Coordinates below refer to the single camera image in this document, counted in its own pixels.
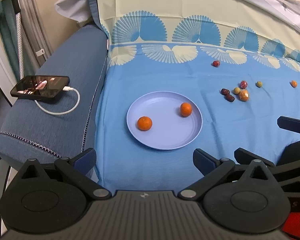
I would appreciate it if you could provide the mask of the dark red date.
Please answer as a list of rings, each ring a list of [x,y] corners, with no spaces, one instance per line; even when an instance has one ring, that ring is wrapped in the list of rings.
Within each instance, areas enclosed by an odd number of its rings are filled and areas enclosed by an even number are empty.
[[[229,102],[234,102],[234,100],[235,100],[235,97],[232,96],[231,94],[227,94],[227,95],[225,96],[225,98],[226,98],[226,100],[229,101]]]
[[[222,88],[221,89],[221,94],[226,96],[226,95],[230,94],[230,91],[228,89]]]

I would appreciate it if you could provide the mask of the blue patterned cloth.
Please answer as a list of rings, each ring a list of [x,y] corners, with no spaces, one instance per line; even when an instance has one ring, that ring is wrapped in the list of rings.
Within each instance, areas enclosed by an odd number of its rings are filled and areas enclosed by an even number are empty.
[[[96,113],[96,173],[102,186],[111,191],[180,191],[202,177],[192,162],[197,148],[216,158],[232,158],[242,147],[277,163],[286,146],[300,141],[300,134],[277,125],[282,115],[300,119],[296,31],[274,21],[269,30],[257,32],[247,25],[225,27],[205,15],[174,20],[148,10],[93,18],[109,42]],[[219,67],[212,65],[215,60]],[[233,93],[242,80],[248,83],[247,102]],[[234,102],[226,100],[222,88]],[[155,150],[131,135],[126,123],[130,105],[156,91],[182,94],[200,109],[202,130],[187,146]]]

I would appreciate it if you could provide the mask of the far yellow green fruit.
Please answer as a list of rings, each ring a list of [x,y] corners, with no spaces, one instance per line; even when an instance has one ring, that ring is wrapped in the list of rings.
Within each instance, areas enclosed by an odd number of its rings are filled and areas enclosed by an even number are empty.
[[[261,88],[263,86],[263,83],[261,81],[257,81],[256,86],[258,88]]]

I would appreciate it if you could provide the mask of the grey curtain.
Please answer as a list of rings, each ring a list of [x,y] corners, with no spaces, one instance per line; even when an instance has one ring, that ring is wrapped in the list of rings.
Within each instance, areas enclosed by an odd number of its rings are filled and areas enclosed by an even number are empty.
[[[36,0],[18,0],[23,47],[33,67],[40,68],[53,53]]]

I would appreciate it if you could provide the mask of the grey blue blanket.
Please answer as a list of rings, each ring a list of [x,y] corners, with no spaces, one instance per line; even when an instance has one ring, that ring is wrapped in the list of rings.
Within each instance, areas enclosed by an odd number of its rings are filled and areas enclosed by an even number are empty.
[[[114,19],[129,10],[148,10],[174,20],[205,15],[225,27],[247,25],[269,30],[271,21],[300,34],[300,2],[296,0],[58,0],[56,11],[79,23],[90,17]]]

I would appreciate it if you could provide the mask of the black smartphone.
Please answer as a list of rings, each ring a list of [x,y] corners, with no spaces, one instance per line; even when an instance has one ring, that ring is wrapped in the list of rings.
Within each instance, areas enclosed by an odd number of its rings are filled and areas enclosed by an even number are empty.
[[[14,98],[51,101],[70,83],[67,76],[27,75],[10,91]]]

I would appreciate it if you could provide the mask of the far small orange fruit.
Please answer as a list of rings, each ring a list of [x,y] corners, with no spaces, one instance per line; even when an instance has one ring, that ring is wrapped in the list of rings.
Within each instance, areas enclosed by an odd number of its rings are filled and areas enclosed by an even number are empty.
[[[290,85],[291,85],[293,88],[296,88],[298,84],[297,84],[296,81],[292,80],[292,81],[290,81]]]

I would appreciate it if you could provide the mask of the lilac round plate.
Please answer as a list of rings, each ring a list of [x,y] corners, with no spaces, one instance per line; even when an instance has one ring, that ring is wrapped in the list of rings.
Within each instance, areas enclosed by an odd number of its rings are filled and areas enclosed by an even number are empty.
[[[192,106],[192,114],[188,117],[180,114],[183,102]],[[137,127],[137,121],[142,116],[152,120],[152,127],[148,131],[141,131]],[[139,97],[130,105],[126,123],[131,135],[143,145],[157,150],[175,150],[198,137],[203,117],[198,106],[186,96],[156,91]]]

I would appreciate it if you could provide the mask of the orange mandarin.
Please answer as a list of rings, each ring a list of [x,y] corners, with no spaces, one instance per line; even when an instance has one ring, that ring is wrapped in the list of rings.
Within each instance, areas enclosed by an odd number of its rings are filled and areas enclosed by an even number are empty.
[[[152,127],[152,120],[148,116],[142,116],[137,121],[137,127],[141,131],[148,131]]]
[[[180,106],[180,114],[183,117],[188,117],[192,114],[192,106],[188,102],[183,102]]]

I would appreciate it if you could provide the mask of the yellow green small fruit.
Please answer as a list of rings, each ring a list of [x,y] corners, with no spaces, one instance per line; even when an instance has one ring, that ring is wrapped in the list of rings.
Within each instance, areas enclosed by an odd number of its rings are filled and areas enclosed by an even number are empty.
[[[235,95],[238,95],[240,92],[241,92],[241,89],[240,89],[239,87],[235,87],[235,88],[233,89],[233,93],[234,93]]]

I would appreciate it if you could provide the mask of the red fruit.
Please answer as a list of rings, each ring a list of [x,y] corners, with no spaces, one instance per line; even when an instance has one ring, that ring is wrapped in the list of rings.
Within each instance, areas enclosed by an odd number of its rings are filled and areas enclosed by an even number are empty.
[[[218,60],[213,61],[212,65],[214,67],[219,67],[220,66],[220,62]]]
[[[248,83],[245,80],[242,80],[239,84],[240,89],[246,89],[247,86],[248,86]]]

